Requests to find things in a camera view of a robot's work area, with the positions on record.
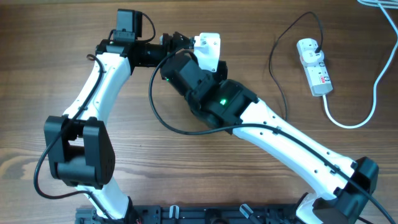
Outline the white power strip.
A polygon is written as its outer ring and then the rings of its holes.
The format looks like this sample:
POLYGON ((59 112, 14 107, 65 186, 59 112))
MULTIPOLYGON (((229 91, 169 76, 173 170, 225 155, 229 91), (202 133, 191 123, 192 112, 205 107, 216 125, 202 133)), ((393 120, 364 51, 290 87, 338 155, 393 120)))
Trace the white power strip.
MULTIPOLYGON (((305 50, 314 50, 316 52, 318 43, 314 39, 302 39, 297 42, 297 50, 299 53, 305 50)), ((304 67, 310 91, 313 96, 323 96, 333 90, 330 76, 327 72, 324 60, 314 67, 304 67)))

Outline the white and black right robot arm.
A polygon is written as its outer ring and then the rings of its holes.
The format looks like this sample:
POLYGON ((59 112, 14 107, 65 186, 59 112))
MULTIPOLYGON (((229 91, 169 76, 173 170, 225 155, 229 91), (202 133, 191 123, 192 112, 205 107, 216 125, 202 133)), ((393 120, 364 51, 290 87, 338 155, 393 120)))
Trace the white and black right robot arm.
POLYGON ((322 146, 241 83, 202 69, 191 53, 169 57, 160 74, 208 133, 226 131, 260 147, 311 186, 295 211, 301 222, 354 223, 373 201, 379 168, 369 158, 352 160, 322 146))

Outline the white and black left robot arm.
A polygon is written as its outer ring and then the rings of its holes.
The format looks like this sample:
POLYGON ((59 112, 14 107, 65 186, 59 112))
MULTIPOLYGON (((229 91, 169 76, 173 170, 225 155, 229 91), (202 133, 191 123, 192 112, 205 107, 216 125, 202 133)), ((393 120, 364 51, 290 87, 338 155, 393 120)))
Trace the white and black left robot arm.
POLYGON ((46 148, 35 168, 35 190, 52 200, 83 194, 101 223, 141 220, 113 177, 116 156, 106 123, 121 88, 136 67, 156 67, 165 57, 195 43, 193 37, 179 32, 163 35, 160 44, 142 39, 145 17, 140 11, 118 9, 116 28, 87 56, 95 64, 81 92, 61 116, 49 116, 44 124, 46 148), (44 159, 49 160, 52 177, 74 187, 74 192, 50 196, 40 190, 44 159))

